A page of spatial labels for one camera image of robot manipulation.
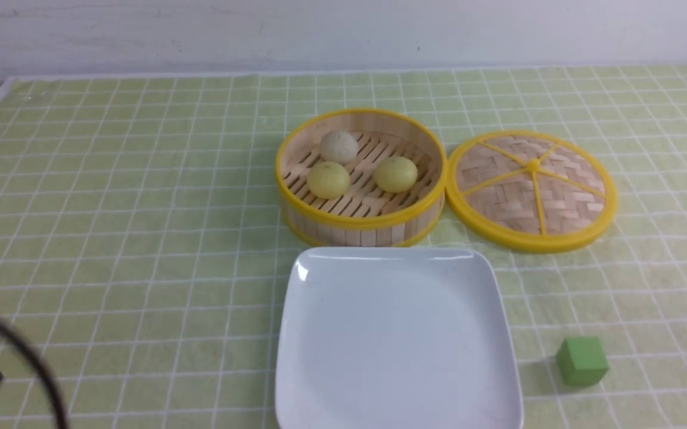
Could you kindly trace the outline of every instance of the black cable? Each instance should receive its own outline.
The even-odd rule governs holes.
[[[60,394],[60,388],[54,381],[54,377],[49,369],[43,364],[39,355],[30,347],[22,337],[8,328],[7,325],[0,321],[0,336],[8,340],[18,352],[21,353],[30,364],[31,368],[36,371],[36,375],[40,378],[41,383],[46,389],[46,396],[49,399],[49,404],[52,406],[52,413],[54,414],[55,426],[57,429],[68,429],[68,418],[66,417],[65,405],[63,404],[63,397]]]

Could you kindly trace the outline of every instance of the grid pattern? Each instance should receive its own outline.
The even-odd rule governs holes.
[[[687,66],[16,82],[0,102],[0,315],[41,348],[81,428],[278,427],[284,288],[305,246],[280,221],[283,136],[338,108],[408,114],[447,150],[527,128],[613,174],[613,226],[526,255],[447,209],[421,245],[480,251],[512,331],[526,427],[687,426]],[[602,383],[553,355],[600,336]],[[0,428],[45,427],[0,342]]]

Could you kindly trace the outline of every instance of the yellow rim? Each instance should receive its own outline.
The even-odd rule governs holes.
[[[412,247],[415,244],[418,244],[423,238],[427,237],[428,234],[430,234],[431,230],[433,230],[434,227],[436,227],[436,223],[439,222],[439,218],[441,217],[441,210],[444,209],[444,204],[442,204],[441,209],[439,209],[439,214],[436,215],[436,218],[431,220],[431,223],[428,224],[427,227],[425,227],[424,230],[420,234],[417,234],[416,236],[412,237],[411,239],[407,241],[402,241],[400,244],[395,244],[393,247]],[[288,225],[288,228],[296,234],[296,236],[301,239],[303,242],[308,244],[309,246],[312,247],[328,247],[332,246],[331,244],[324,244],[321,241],[314,240],[312,237],[309,237],[307,234],[303,233],[301,230],[298,228],[295,228],[295,225],[293,223],[289,222],[288,216],[285,214],[284,210],[280,211],[282,214],[282,219],[284,220],[285,224]]]
[[[395,213],[389,213],[388,215],[385,214],[377,217],[346,217],[340,216],[338,214],[330,214],[327,212],[323,212],[319,209],[314,209],[314,207],[308,206],[308,204],[304,203],[297,196],[293,195],[293,193],[288,189],[288,187],[284,184],[284,181],[282,180],[280,165],[282,153],[285,147],[288,145],[288,142],[291,139],[293,139],[296,136],[296,134],[300,133],[300,131],[302,131],[303,128],[306,128],[316,122],[319,122],[320,120],[325,120],[328,117],[338,116],[341,114],[352,113],[377,113],[385,114],[387,116],[392,117],[398,117],[398,119],[406,120],[415,127],[419,128],[422,132],[430,136],[430,138],[439,148],[439,152],[442,157],[442,168],[441,174],[439,174],[439,180],[436,182],[436,184],[433,185],[433,189],[431,189],[431,191],[428,192],[428,195],[417,201],[417,203],[407,207],[406,209],[402,209]],[[302,213],[302,215],[305,217],[309,217],[313,220],[316,220],[319,223],[324,223],[324,225],[328,225],[330,227],[335,228],[356,228],[360,230],[386,228],[391,227],[393,225],[398,225],[398,223],[404,223],[407,220],[416,217],[421,212],[424,212],[425,209],[430,207],[433,203],[435,203],[436,199],[441,196],[441,194],[444,192],[444,188],[446,187],[447,182],[446,152],[444,152],[444,146],[439,142],[439,139],[437,139],[436,136],[433,133],[431,133],[430,130],[428,130],[428,128],[424,127],[422,124],[420,124],[420,122],[417,122],[416,120],[411,119],[410,117],[406,117],[402,114],[394,113],[392,111],[376,108],[343,109],[338,111],[332,111],[330,113],[323,114],[321,116],[317,116],[313,119],[307,120],[283,140],[282,144],[280,145],[280,149],[277,152],[277,158],[275,160],[275,179],[277,180],[277,187],[280,189],[281,196],[286,201],[288,201],[288,203],[290,203],[291,206],[294,207],[294,209]]]
[[[585,158],[585,160],[593,166],[595,171],[597,171],[600,179],[602,179],[603,185],[605,185],[605,207],[602,210],[602,213],[597,217],[597,220],[591,223],[591,225],[572,234],[553,236],[547,235],[546,233],[534,235],[513,231],[509,228],[504,228],[497,223],[491,222],[491,220],[488,220],[486,217],[479,214],[479,212],[475,211],[473,207],[469,206],[468,203],[465,202],[465,199],[463,198],[464,193],[460,192],[460,189],[457,186],[457,181],[450,180],[446,187],[447,199],[449,199],[449,205],[452,206],[457,217],[459,217],[460,220],[462,220],[463,223],[465,223],[469,228],[476,231],[481,236],[486,237],[490,241],[496,242],[501,246],[531,253],[565,252],[567,250],[578,249],[579,247],[586,246],[593,242],[597,239],[597,237],[604,233],[605,230],[607,230],[608,225],[611,225],[618,207],[618,194],[616,192],[616,187],[613,184],[613,180],[611,179],[610,174],[608,174],[608,171],[595,158],[593,158],[580,147],[564,141],[563,139],[559,139],[555,136],[550,136],[544,133],[536,133],[526,130],[502,130],[495,131],[493,133],[486,133],[476,136],[476,138],[469,139],[469,141],[461,144],[460,147],[452,152],[452,155],[449,157],[449,171],[452,172],[452,174],[455,173],[458,163],[460,162],[460,158],[474,144],[479,144],[487,139],[495,138],[496,136],[505,136],[510,134],[549,139],[557,146],[567,147],[567,149],[573,150],[575,153]],[[541,207],[539,206],[541,206],[541,201],[539,201],[539,198],[537,198],[537,211],[540,212],[540,222],[543,222],[544,219],[542,218]]]

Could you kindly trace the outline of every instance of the bamboo steamer lid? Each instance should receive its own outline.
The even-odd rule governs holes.
[[[449,158],[449,203],[497,244],[532,253],[574,250],[613,220],[617,194],[591,155],[555,136],[506,130],[477,136]]]

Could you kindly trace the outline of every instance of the steamer basket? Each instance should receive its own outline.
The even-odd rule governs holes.
[[[351,187],[340,198],[309,192],[306,177],[318,162],[317,144],[332,130],[349,131],[359,142],[356,160],[346,164]],[[390,156],[417,166],[415,185],[392,194],[372,174]],[[316,117],[282,142],[275,163],[280,207],[288,227],[313,246],[411,246],[425,237],[444,206],[447,168],[444,147],[423,125],[377,109],[349,109]]]

